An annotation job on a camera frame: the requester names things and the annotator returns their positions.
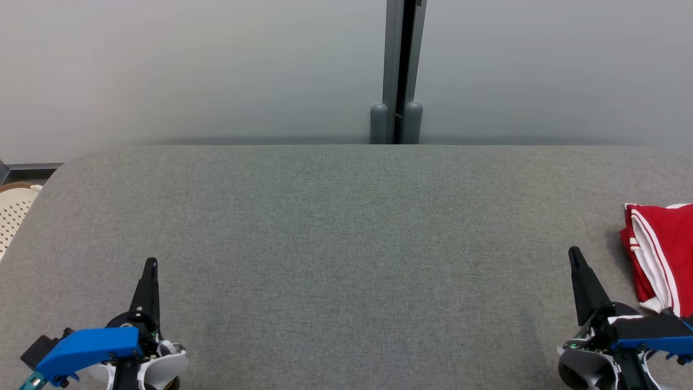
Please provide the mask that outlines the left gripper body blue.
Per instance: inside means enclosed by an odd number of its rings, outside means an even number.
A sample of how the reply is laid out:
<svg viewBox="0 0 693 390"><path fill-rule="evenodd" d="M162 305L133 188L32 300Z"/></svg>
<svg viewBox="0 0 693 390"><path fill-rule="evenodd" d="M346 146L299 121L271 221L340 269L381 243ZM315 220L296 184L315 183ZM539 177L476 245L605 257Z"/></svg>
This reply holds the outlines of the left gripper body blue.
<svg viewBox="0 0 693 390"><path fill-rule="evenodd" d="M100 363L113 363L116 379L139 369L154 354L159 341L159 314L128 311L104 328L77 330L58 340L37 364L45 380L62 387L77 371Z"/></svg>

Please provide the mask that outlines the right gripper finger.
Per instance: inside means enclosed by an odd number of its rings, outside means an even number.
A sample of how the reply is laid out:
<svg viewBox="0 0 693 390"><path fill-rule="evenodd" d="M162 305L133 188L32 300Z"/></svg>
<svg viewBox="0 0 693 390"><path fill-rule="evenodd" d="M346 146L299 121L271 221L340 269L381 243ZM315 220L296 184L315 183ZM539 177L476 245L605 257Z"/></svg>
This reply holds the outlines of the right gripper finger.
<svg viewBox="0 0 693 390"><path fill-rule="evenodd" d="M616 309L613 302L596 273L587 264L580 248L569 248L568 258L578 324L583 326L594 316L614 315Z"/></svg>

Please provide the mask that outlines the right gripper body blue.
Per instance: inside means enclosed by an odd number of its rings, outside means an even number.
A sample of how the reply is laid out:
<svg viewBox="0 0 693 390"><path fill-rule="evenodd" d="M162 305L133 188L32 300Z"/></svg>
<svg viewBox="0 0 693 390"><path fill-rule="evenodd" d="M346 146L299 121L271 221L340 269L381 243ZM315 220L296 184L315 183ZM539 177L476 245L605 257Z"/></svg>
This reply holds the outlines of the right gripper body blue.
<svg viewBox="0 0 693 390"><path fill-rule="evenodd" d="M691 353L691 322L674 315L643 316L622 303L592 309L579 321L579 331L563 345L567 350L614 353L654 350Z"/></svg>

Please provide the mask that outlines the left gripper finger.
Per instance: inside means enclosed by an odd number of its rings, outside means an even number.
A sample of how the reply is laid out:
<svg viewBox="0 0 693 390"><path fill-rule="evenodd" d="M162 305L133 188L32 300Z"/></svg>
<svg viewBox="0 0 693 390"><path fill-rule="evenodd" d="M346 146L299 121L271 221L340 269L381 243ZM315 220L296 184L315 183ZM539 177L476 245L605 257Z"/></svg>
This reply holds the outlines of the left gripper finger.
<svg viewBox="0 0 693 390"><path fill-rule="evenodd" d="M148 258L129 306L131 311L146 314L159 325L158 259Z"/></svg>

